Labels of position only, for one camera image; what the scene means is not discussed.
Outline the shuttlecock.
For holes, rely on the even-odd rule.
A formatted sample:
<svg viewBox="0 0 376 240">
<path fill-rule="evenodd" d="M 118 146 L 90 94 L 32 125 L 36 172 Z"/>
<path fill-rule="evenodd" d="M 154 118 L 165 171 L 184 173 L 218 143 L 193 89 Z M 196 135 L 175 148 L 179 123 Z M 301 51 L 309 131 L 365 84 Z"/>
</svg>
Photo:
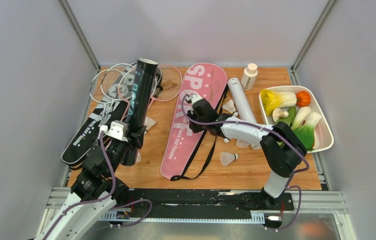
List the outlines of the shuttlecock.
<svg viewBox="0 0 376 240">
<path fill-rule="evenodd" d="M 145 121 L 144 121 L 144 125 L 145 125 L 145 127 L 146 127 L 146 129 L 145 129 L 145 134 L 155 125 L 157 123 L 157 121 L 156 120 L 154 120 L 153 118 L 151 118 L 151 117 L 149 117 L 149 116 L 147 116 L 146 118 L 145 118 Z"/>
<path fill-rule="evenodd" d="M 235 102 L 230 99 L 222 105 L 222 109 L 231 114 L 232 116 L 237 117 L 239 115 L 238 110 L 235 107 Z"/>
<path fill-rule="evenodd" d="M 235 138 L 233 138 L 233 139 L 224 138 L 223 142 L 226 143 L 226 144 L 228 144 L 232 140 L 236 140 L 235 145 L 238 148 L 245 149 L 245 148 L 248 148 L 250 146 L 250 143 L 248 143 L 247 141 L 240 140 L 240 139 L 235 139 Z"/>
<path fill-rule="evenodd" d="M 221 152 L 219 155 L 220 163 L 226 167 L 233 161 L 237 160 L 239 155 L 237 153 Z"/>
</svg>

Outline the black shuttlecock tube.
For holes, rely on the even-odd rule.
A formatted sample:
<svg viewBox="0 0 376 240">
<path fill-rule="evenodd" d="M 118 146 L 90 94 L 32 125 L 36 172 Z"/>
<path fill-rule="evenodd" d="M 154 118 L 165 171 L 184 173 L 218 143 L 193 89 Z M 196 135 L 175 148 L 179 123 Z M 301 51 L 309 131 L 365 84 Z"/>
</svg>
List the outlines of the black shuttlecock tube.
<svg viewBox="0 0 376 240">
<path fill-rule="evenodd" d="M 134 71 L 134 83 L 126 122 L 129 125 L 128 151 L 121 162 L 124 166 L 133 166 L 136 163 L 138 150 L 144 144 L 145 119 L 151 94 L 156 86 L 156 61 L 140 57 Z"/>
</svg>

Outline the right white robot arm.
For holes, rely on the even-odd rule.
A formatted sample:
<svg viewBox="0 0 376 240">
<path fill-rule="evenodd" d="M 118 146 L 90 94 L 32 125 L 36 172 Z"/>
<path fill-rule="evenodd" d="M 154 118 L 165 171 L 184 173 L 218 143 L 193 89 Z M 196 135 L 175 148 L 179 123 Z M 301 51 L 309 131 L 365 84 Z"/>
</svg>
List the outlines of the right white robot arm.
<svg viewBox="0 0 376 240">
<path fill-rule="evenodd" d="M 193 132 L 207 131 L 213 136 L 242 140 L 261 147 L 271 169 L 263 187 L 261 202 L 267 209 L 276 208 L 282 201 L 281 194 L 299 172 L 298 165 L 307 162 L 305 156 L 308 151 L 293 130 L 284 122 L 258 124 L 231 114 L 217 113 L 198 94 L 184 95 L 181 103 L 189 106 L 183 114 Z"/>
</svg>

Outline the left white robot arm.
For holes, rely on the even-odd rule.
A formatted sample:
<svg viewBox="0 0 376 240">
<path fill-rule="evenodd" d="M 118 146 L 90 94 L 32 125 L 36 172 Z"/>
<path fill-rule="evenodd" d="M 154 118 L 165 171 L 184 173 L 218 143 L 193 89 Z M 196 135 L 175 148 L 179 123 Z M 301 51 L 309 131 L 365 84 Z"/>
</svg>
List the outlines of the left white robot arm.
<svg viewBox="0 0 376 240">
<path fill-rule="evenodd" d="M 71 186 L 66 200 L 38 240 L 79 240 L 98 221 L 116 208 L 130 206 L 129 187 L 115 176 L 125 155 L 143 145 L 145 127 L 112 138 L 105 147 L 105 128 L 100 129 L 99 146 L 82 163 L 82 171 Z"/>
</svg>

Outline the pink racket cover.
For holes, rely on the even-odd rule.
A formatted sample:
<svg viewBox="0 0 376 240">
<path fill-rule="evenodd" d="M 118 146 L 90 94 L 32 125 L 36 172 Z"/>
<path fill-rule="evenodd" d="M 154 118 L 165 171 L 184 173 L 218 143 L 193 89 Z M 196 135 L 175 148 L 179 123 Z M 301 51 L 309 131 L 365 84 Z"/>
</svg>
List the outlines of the pink racket cover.
<svg viewBox="0 0 376 240">
<path fill-rule="evenodd" d="M 185 95 L 199 96 L 211 106 L 211 112 L 219 112 L 219 106 L 225 99 L 227 74 L 218 65 L 196 63 L 190 66 L 182 77 L 179 95 L 170 126 L 169 136 L 160 165 L 160 173 L 170 181 L 186 180 L 185 175 L 206 135 L 203 125 L 197 125 L 200 117 L 193 112 Z"/>
</svg>

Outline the white shuttlecock tube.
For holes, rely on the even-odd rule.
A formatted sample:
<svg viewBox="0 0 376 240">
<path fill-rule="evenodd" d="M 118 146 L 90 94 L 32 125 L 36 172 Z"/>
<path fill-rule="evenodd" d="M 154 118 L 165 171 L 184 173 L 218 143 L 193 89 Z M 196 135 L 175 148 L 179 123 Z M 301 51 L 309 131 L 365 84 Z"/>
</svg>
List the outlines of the white shuttlecock tube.
<svg viewBox="0 0 376 240">
<path fill-rule="evenodd" d="M 230 124 L 234 129 L 229 129 L 229 139 L 237 139 L 244 141 L 250 145 L 253 150 L 261 148 L 260 141 L 263 135 L 262 131 L 257 128 L 259 125 L 256 121 L 254 113 L 250 107 L 249 101 L 244 93 L 240 80 L 233 77 L 227 81 L 227 86 L 230 90 L 232 100 L 238 110 L 238 117 L 240 118 L 238 125 Z"/>
</svg>

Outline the black racket cover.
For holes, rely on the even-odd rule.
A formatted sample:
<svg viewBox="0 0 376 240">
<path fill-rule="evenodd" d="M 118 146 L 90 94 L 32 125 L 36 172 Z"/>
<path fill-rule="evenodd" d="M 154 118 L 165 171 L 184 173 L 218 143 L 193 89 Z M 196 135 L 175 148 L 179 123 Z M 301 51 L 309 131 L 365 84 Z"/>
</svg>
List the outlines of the black racket cover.
<svg viewBox="0 0 376 240">
<path fill-rule="evenodd" d="M 95 108 L 61 155 L 70 167 L 80 165 L 105 136 L 141 148 L 144 121 L 157 87 L 159 64 L 140 57 L 133 64 L 118 63 L 100 71 L 91 81 L 89 96 Z"/>
</svg>

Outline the pink racket right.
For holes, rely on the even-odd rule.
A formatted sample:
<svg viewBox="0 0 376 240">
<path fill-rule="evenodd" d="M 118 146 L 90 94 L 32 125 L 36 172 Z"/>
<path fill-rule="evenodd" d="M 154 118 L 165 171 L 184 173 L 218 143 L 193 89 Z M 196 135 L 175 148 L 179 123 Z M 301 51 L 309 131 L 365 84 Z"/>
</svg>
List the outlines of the pink racket right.
<svg viewBox="0 0 376 240">
<path fill-rule="evenodd" d="M 168 102 L 178 96 L 182 85 L 182 74 L 170 64 L 160 64 L 157 68 L 159 78 L 148 108 L 154 102 Z"/>
</svg>

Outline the pink racket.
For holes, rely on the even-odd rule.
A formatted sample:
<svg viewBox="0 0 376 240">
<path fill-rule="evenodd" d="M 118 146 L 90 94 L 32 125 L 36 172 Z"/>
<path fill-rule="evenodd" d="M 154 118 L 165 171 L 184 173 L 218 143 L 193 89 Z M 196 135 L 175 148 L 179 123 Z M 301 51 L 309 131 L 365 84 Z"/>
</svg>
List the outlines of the pink racket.
<svg viewBox="0 0 376 240">
<path fill-rule="evenodd" d="M 135 69 L 125 70 L 123 72 L 123 77 L 121 78 L 120 82 L 118 83 L 117 93 L 118 96 L 127 102 L 130 103 L 130 99 L 132 96 L 132 91 L 135 83 Z"/>
<path fill-rule="evenodd" d="M 178 96 L 182 85 L 182 74 L 170 64 L 160 64 L 157 68 L 159 78 L 148 108 L 154 102 L 168 102 Z"/>
</svg>

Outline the beige plastic bottle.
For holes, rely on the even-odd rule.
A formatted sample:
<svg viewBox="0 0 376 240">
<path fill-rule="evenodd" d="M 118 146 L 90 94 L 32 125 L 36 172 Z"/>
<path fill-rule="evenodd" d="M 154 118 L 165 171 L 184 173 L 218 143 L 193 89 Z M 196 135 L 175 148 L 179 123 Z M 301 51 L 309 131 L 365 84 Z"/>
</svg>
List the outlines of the beige plastic bottle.
<svg viewBox="0 0 376 240">
<path fill-rule="evenodd" d="M 244 91 L 250 91 L 253 88 L 257 76 L 258 66 L 255 63 L 249 63 L 247 67 L 244 68 L 240 80 L 240 83 Z"/>
</svg>

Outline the yellow napa cabbage toy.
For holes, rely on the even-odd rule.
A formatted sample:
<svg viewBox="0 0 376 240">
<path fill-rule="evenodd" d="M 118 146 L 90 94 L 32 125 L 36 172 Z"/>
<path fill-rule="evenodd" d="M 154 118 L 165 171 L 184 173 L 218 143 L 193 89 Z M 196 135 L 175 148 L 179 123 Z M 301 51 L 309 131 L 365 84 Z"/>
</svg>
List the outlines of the yellow napa cabbage toy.
<svg viewBox="0 0 376 240">
<path fill-rule="evenodd" d="M 263 89 L 260 92 L 264 112 L 270 116 L 276 108 L 288 108 L 297 104 L 297 96 L 293 92 L 276 92 Z"/>
</svg>

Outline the mushroom toy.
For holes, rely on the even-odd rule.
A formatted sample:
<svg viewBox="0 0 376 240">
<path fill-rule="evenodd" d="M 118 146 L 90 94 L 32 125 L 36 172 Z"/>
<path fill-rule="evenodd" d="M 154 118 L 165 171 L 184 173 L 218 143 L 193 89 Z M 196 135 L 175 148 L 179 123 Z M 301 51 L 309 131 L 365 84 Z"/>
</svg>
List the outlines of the mushroom toy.
<svg viewBox="0 0 376 240">
<path fill-rule="evenodd" d="M 284 119 L 289 116 L 288 111 L 284 111 L 280 108 L 275 108 L 272 112 L 272 119 L 276 123 L 279 119 Z"/>
</svg>

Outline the green leaf vegetable toy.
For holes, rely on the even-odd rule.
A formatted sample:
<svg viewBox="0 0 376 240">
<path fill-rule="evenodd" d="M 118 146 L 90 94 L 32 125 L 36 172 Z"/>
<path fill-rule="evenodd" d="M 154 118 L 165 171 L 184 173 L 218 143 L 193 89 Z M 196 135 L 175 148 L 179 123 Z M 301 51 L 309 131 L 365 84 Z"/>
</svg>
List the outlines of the green leaf vegetable toy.
<svg viewBox="0 0 376 240">
<path fill-rule="evenodd" d="M 287 110 L 287 113 L 288 113 L 287 117 L 279 118 L 276 121 L 276 123 L 283 122 L 283 123 L 286 123 L 289 127 L 291 127 L 297 115 L 297 108 L 295 106 L 292 106 Z"/>
</svg>

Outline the bok choy toy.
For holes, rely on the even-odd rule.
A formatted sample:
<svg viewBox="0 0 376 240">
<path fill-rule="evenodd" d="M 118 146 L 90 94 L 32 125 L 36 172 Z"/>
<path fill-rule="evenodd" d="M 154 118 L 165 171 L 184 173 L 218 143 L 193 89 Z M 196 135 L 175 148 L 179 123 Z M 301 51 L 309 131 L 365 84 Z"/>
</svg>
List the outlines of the bok choy toy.
<svg viewBox="0 0 376 240">
<path fill-rule="evenodd" d="M 302 125 L 292 128 L 294 134 L 308 151 L 313 149 L 315 144 L 315 128 L 321 119 L 322 115 L 320 113 L 311 112 L 303 120 L 304 123 Z"/>
</svg>

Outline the orange tomato toy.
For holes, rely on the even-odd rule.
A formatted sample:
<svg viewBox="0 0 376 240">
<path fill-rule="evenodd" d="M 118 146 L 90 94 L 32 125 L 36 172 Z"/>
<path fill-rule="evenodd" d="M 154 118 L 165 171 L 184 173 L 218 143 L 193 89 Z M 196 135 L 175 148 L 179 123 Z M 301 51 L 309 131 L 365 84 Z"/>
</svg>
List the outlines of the orange tomato toy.
<svg viewBox="0 0 376 240">
<path fill-rule="evenodd" d="M 299 91 L 296 93 L 296 105 L 299 107 L 306 107 L 311 103 L 311 96 L 310 94 L 305 91 Z"/>
</svg>

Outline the white plastic tray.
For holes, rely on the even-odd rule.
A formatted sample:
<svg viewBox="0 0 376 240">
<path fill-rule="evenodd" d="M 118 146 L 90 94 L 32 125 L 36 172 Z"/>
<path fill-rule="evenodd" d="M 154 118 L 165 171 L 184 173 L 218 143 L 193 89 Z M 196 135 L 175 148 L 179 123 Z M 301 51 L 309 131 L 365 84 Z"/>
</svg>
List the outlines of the white plastic tray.
<svg viewBox="0 0 376 240">
<path fill-rule="evenodd" d="M 317 153 L 317 152 L 327 150 L 333 146 L 334 137 L 328 125 L 328 122 L 325 118 L 325 115 L 320 105 L 318 104 L 314 94 L 308 88 L 304 86 L 297 86 L 297 85 L 284 85 L 284 86 L 269 87 L 266 89 L 262 89 L 260 91 L 259 101 L 260 101 L 260 110 L 263 115 L 263 120 L 265 121 L 266 124 L 273 125 L 275 124 L 275 121 L 273 119 L 272 114 L 270 115 L 266 114 L 266 109 L 264 105 L 265 102 L 263 99 L 263 97 L 265 96 L 264 95 L 265 90 L 269 90 L 275 93 L 290 92 L 293 94 L 297 94 L 301 91 L 305 91 L 306 93 L 308 93 L 310 96 L 310 103 L 308 106 L 311 108 L 312 112 L 316 112 L 321 115 L 321 120 L 317 123 L 315 130 L 314 130 L 314 145 L 308 152 Z"/>
</svg>

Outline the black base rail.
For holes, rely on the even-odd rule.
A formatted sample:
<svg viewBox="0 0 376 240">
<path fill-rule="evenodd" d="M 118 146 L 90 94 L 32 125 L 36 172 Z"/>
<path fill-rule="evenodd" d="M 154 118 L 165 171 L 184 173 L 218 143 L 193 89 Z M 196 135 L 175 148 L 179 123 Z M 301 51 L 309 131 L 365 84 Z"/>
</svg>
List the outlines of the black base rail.
<svg viewBox="0 0 376 240">
<path fill-rule="evenodd" d="M 280 214 L 294 210 L 293 198 L 284 192 L 279 198 L 266 197 L 260 191 L 212 189 L 132 188 L 121 195 L 118 205 L 100 217 L 102 221 L 243 221 L 255 220 L 266 211 Z"/>
</svg>

